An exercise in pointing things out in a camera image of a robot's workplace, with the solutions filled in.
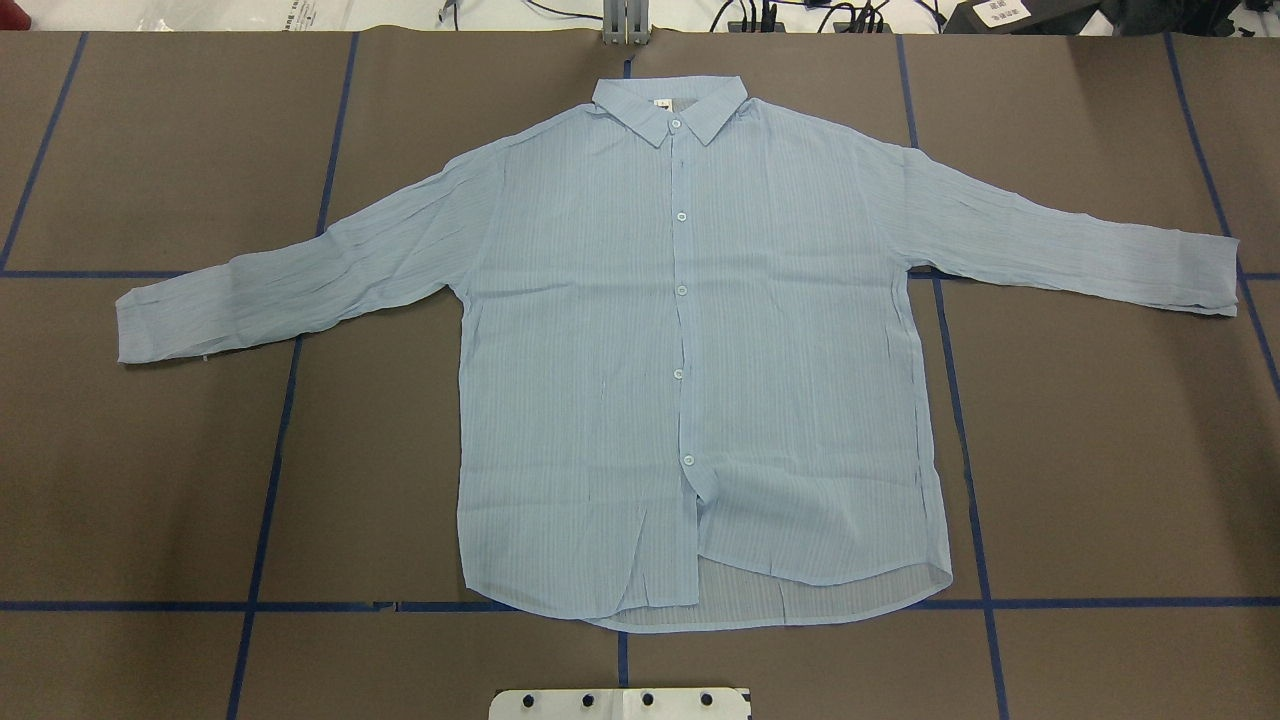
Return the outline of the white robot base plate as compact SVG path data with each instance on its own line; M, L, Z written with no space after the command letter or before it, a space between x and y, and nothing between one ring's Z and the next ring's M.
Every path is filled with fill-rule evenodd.
M751 719L750 691L731 687L502 691L489 719Z

